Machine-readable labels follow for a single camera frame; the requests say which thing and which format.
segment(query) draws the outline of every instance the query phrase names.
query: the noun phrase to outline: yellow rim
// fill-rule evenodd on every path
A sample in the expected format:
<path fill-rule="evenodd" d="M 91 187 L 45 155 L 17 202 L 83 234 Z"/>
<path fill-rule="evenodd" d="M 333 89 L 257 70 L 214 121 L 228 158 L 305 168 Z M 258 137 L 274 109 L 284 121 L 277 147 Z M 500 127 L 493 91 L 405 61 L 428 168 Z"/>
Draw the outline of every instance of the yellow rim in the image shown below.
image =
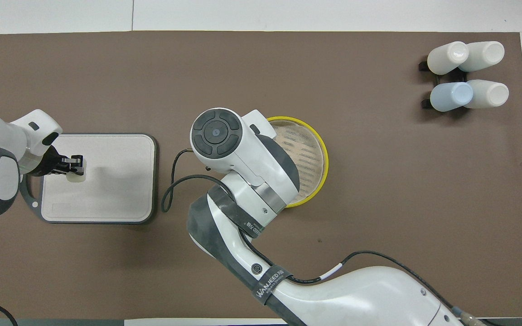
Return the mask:
<path fill-rule="evenodd" d="M 313 198 L 313 196 L 315 196 L 320 190 L 321 190 L 321 187 L 323 187 L 324 183 L 325 183 L 325 179 L 327 178 L 328 176 L 328 171 L 329 171 L 329 157 L 328 157 L 328 150 L 325 148 L 325 143 L 324 143 L 324 140 L 321 139 L 321 136 L 317 133 L 317 131 L 315 131 L 315 129 L 313 129 L 309 124 L 307 124 L 306 122 L 303 122 L 299 119 L 296 119 L 296 118 L 292 118 L 292 117 L 284 117 L 284 116 L 279 116 L 279 117 L 271 117 L 271 118 L 267 118 L 267 120 L 269 122 L 271 121 L 275 121 L 275 120 L 285 120 L 285 121 L 291 121 L 291 122 L 295 122 L 296 124 L 299 124 L 299 125 L 302 125 L 306 128 L 308 128 L 309 130 L 311 130 L 311 132 L 313 133 L 313 135 L 315 135 L 315 137 L 317 138 L 317 140 L 319 141 L 319 145 L 321 146 L 321 150 L 323 150 L 323 153 L 324 153 L 324 176 L 321 178 L 321 181 L 319 182 L 319 185 L 317 186 L 317 188 L 315 188 L 315 190 L 313 190 L 313 192 L 307 196 L 306 198 L 304 198 L 303 200 L 299 201 L 299 202 L 296 202 L 294 204 L 288 204 L 288 206 L 286 206 L 286 208 L 291 208 L 291 207 L 296 207 L 296 206 L 300 206 L 301 204 L 305 204 L 306 202 L 308 202 L 308 200 L 310 200 L 311 198 Z"/>

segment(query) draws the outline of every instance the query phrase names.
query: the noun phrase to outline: gray circular button pad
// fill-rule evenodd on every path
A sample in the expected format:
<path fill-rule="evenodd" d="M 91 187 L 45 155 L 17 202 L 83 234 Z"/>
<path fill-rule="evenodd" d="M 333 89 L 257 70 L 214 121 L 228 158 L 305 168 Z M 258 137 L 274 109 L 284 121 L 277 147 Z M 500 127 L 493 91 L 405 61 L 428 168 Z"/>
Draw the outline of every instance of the gray circular button pad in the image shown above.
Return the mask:
<path fill-rule="evenodd" d="M 243 130 L 238 117 L 227 110 L 214 109 L 203 114 L 193 124 L 193 144 L 207 158 L 231 154 L 241 142 Z"/>

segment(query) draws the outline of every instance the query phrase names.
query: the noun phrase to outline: round center button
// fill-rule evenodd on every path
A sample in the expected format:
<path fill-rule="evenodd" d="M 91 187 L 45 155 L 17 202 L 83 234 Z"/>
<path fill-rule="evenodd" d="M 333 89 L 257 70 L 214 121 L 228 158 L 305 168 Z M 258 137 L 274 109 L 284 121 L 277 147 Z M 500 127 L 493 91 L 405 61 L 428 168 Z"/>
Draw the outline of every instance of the round center button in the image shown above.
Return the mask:
<path fill-rule="evenodd" d="M 219 120 L 211 121 L 205 126 L 205 132 L 203 132 L 205 139 L 211 144 L 222 143 L 227 138 L 227 134 L 227 125 Z"/>

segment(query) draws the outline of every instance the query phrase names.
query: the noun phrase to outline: white table surface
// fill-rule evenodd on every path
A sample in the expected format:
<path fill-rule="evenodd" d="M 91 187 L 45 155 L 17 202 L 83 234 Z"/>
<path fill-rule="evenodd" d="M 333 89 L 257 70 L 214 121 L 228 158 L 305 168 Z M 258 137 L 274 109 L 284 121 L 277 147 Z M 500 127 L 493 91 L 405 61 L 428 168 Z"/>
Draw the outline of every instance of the white table surface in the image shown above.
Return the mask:
<path fill-rule="evenodd" d="M 0 0 L 0 34 L 130 30 L 521 32 L 522 0 Z"/>

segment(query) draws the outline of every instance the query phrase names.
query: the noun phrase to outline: light blue cup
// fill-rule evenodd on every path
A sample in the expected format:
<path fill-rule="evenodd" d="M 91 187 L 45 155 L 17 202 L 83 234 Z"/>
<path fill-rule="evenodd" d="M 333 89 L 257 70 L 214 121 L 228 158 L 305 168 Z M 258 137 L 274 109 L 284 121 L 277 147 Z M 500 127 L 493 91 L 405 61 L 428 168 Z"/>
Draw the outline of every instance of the light blue cup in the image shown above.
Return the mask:
<path fill-rule="evenodd" d="M 473 88 L 466 82 L 441 83 L 432 89 L 430 103 L 441 112 L 467 105 L 473 99 Z"/>

